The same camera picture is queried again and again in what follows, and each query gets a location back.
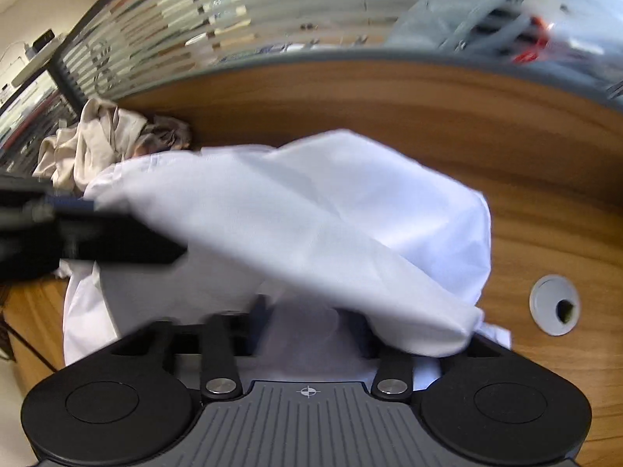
beige cloth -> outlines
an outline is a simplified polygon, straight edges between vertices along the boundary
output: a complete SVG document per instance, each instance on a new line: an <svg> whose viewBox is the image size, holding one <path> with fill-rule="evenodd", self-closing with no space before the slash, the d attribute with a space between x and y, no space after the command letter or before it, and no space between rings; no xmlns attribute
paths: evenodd
<svg viewBox="0 0 623 467"><path fill-rule="evenodd" d="M33 175L52 179L55 188L84 191L102 170L132 157L146 122L113 102L90 99L77 126L59 128L43 140Z"/></svg>

gray ridged plate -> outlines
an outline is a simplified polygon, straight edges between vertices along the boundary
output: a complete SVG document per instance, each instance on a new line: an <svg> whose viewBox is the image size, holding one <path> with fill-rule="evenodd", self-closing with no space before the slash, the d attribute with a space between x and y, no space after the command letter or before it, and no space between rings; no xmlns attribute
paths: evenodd
<svg viewBox="0 0 623 467"><path fill-rule="evenodd" d="M208 405L187 437L136 467L479 465L429 437L407 405L376 400L361 383L256 382L240 400Z"/></svg>

glass partition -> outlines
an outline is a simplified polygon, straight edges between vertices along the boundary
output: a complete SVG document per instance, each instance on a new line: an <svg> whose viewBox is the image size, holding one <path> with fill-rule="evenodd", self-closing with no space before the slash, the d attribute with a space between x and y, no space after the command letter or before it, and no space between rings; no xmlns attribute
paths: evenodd
<svg viewBox="0 0 623 467"><path fill-rule="evenodd" d="M0 107L0 170L30 175L41 141L77 122L77 113L47 71L35 74Z"/></svg>
<svg viewBox="0 0 623 467"><path fill-rule="evenodd" d="M57 61L83 99L345 48L507 65L615 98L622 30L623 0L106 0Z"/></svg>

metal screw head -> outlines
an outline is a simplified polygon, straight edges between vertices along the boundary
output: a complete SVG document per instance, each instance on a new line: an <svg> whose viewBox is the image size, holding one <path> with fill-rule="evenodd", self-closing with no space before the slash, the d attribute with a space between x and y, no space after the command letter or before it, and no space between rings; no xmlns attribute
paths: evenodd
<svg viewBox="0 0 623 467"><path fill-rule="evenodd" d="M383 379L376 387L379 388L381 393L386 395L399 395L406 392L408 386L406 382L400 379Z"/></svg>
<svg viewBox="0 0 623 467"><path fill-rule="evenodd" d="M226 377L217 377L206 383L206 389L215 395L224 395L231 393L236 389L236 383Z"/></svg>

crosshair marking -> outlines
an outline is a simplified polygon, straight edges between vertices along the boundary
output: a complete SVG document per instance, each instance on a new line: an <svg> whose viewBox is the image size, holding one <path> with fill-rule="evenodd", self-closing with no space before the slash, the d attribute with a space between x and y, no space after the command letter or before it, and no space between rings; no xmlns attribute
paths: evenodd
<svg viewBox="0 0 623 467"><path fill-rule="evenodd" d="M310 397L313 397L316 393L320 392L317 389L312 388L311 386L306 386L302 390L297 391L297 393L300 393L301 395L304 395L309 399Z"/></svg>

